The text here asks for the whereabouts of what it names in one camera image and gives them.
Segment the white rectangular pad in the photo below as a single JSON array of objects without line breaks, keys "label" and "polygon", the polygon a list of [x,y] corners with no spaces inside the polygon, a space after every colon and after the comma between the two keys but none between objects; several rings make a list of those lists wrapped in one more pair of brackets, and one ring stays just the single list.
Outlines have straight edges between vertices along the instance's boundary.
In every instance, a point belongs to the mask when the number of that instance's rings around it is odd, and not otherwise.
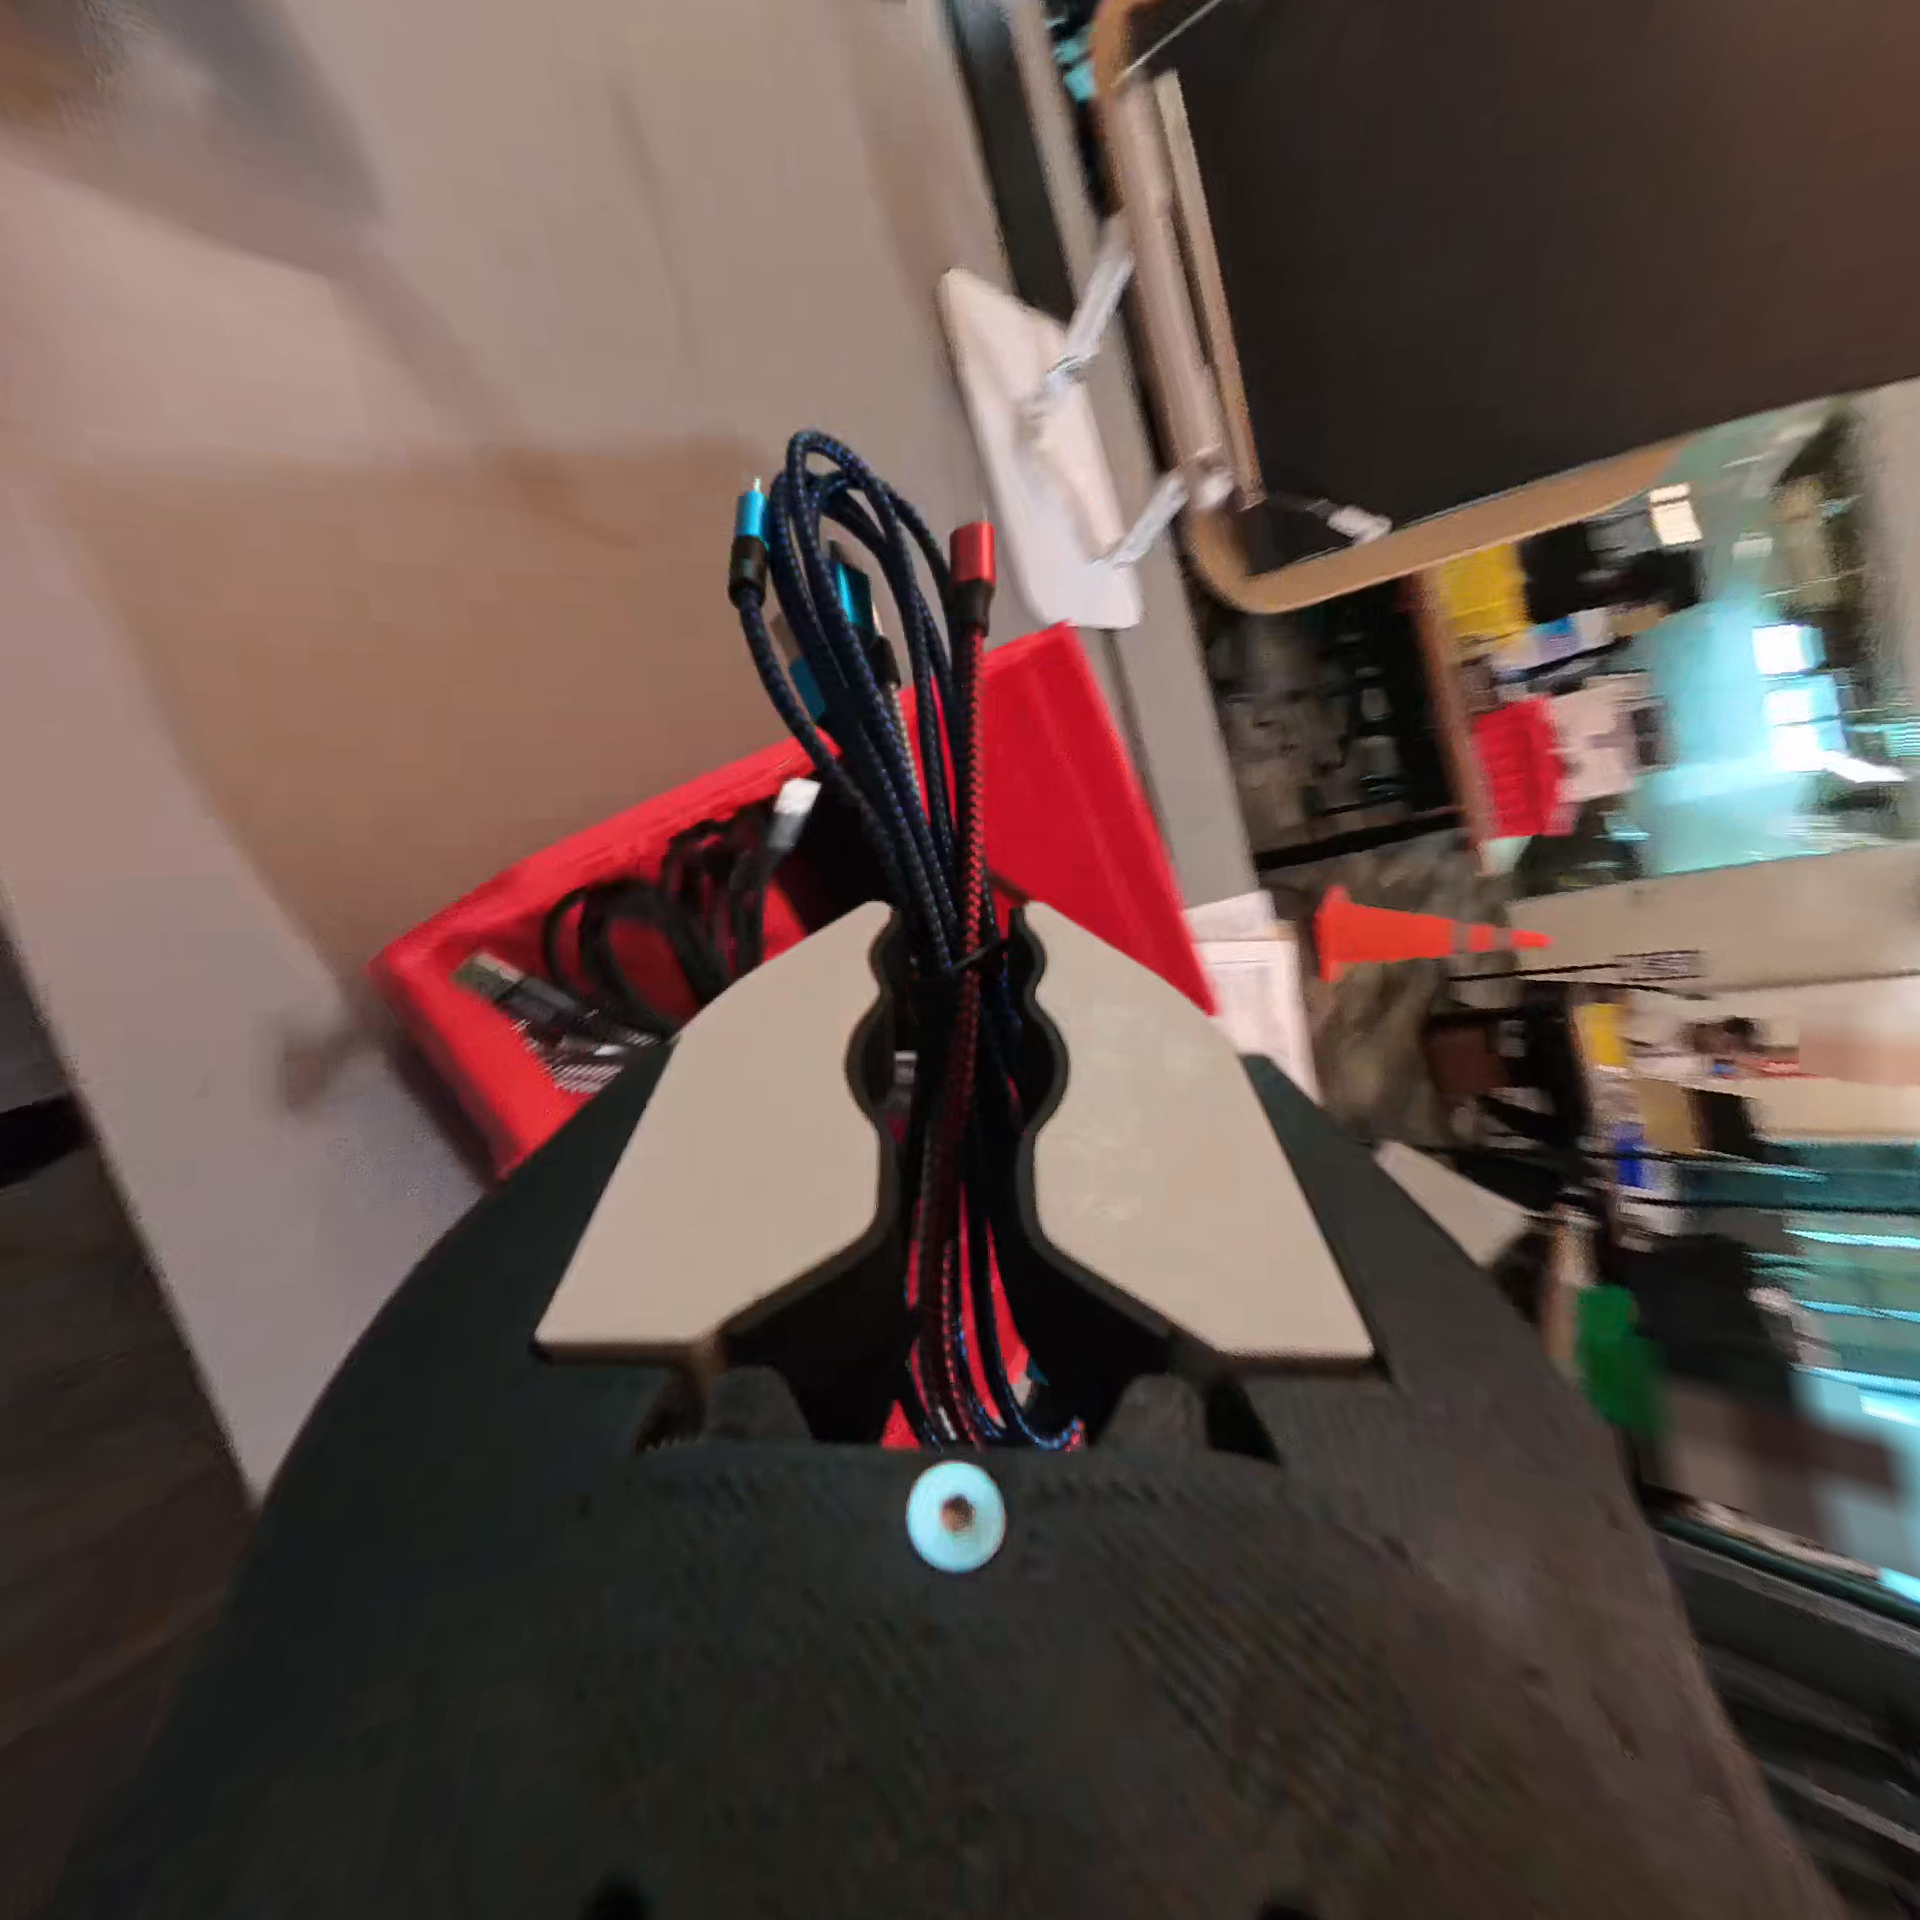
[{"label": "white rectangular pad", "polygon": [[1142,617],[1130,529],[1070,330],[962,268],[938,289],[958,390],[992,489],[998,563],[1044,625],[1123,634]]}]

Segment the dark panel with wooden frame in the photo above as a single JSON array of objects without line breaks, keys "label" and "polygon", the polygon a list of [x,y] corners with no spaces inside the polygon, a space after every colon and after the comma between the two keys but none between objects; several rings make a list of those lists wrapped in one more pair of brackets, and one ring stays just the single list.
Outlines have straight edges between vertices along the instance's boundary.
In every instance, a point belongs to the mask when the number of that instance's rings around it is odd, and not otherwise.
[{"label": "dark panel with wooden frame", "polygon": [[1916,377],[1917,4],[1099,4],[1196,574],[1304,607]]}]

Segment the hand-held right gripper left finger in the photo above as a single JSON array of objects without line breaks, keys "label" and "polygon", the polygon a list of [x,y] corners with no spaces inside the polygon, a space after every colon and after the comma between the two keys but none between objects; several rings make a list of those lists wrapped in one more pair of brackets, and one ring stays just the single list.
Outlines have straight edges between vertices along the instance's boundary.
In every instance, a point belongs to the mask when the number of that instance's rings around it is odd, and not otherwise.
[{"label": "hand-held right gripper left finger", "polygon": [[541,1356],[693,1370],[892,1261],[896,930],[858,906],[680,1030],[538,1321]]}]

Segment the orange cone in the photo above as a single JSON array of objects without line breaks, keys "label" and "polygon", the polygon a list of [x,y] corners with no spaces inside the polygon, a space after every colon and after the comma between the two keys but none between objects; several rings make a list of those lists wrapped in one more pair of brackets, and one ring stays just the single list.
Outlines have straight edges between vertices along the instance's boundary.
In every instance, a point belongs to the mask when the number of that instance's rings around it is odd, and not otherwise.
[{"label": "orange cone", "polygon": [[1340,885],[1318,899],[1310,935],[1316,974],[1328,986],[1355,970],[1552,949],[1552,937],[1531,929],[1379,907]]}]

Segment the grey desk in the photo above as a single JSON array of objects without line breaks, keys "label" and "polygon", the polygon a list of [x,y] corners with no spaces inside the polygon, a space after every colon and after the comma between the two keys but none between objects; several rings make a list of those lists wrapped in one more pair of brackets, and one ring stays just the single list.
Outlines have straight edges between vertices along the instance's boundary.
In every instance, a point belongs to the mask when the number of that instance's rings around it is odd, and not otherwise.
[{"label": "grey desk", "polygon": [[735,492],[989,508],[1037,4],[5,4],[5,919],[245,1486],[472,1198],[365,965],[783,733]]}]

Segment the small red crate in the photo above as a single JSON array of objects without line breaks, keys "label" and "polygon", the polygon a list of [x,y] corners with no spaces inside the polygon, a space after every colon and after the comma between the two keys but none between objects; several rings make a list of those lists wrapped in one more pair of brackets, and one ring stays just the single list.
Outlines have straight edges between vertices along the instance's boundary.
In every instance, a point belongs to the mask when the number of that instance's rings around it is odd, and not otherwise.
[{"label": "small red crate", "polygon": [[1471,719],[1471,751],[1498,841],[1564,837],[1575,819],[1552,699],[1531,694]]}]

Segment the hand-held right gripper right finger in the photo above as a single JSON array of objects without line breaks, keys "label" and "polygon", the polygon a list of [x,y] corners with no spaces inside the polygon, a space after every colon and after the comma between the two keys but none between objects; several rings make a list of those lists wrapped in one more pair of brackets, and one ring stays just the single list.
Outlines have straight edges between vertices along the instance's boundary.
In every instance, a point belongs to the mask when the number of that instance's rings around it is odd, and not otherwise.
[{"label": "hand-held right gripper right finger", "polygon": [[1363,1371],[1375,1341],[1252,1076],[1184,993],[1032,903],[1007,1292],[1050,1378]]}]

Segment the red plastic bin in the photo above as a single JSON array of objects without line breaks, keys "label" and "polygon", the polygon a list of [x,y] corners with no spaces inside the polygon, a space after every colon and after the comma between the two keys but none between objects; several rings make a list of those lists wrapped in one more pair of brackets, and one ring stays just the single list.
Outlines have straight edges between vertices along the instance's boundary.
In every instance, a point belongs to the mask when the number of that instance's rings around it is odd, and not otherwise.
[{"label": "red plastic bin", "polygon": [[[1210,975],[1194,947],[1162,829],[1078,637],[1047,629],[988,653],[982,669],[988,868],[1004,907],[1044,903],[1158,974],[1204,1015]],[[658,875],[670,839],[771,802],[808,763],[774,742],[714,766],[510,863],[367,965],[400,1033],[439,1076],[495,1174],[514,1170],[612,1078],[616,1060],[554,1046],[458,980],[487,954],[544,972],[541,929],[574,889]]]}]

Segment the white paper sheet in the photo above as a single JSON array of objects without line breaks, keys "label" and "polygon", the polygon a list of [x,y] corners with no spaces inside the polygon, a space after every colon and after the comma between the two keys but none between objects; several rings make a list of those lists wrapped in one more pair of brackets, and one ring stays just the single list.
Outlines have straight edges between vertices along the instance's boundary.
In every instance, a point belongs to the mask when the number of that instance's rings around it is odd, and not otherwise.
[{"label": "white paper sheet", "polygon": [[1190,906],[1184,919],[1214,995],[1214,1022],[1240,1057],[1269,1060],[1318,1102],[1302,949],[1270,897]]}]

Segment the green object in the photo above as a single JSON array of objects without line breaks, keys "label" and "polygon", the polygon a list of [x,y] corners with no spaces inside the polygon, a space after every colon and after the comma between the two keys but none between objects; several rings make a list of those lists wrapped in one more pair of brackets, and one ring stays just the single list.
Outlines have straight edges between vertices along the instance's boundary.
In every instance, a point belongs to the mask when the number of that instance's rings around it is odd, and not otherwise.
[{"label": "green object", "polygon": [[1636,1439],[1663,1434],[1663,1364],[1627,1286],[1584,1286],[1575,1300],[1575,1378],[1604,1423]]}]

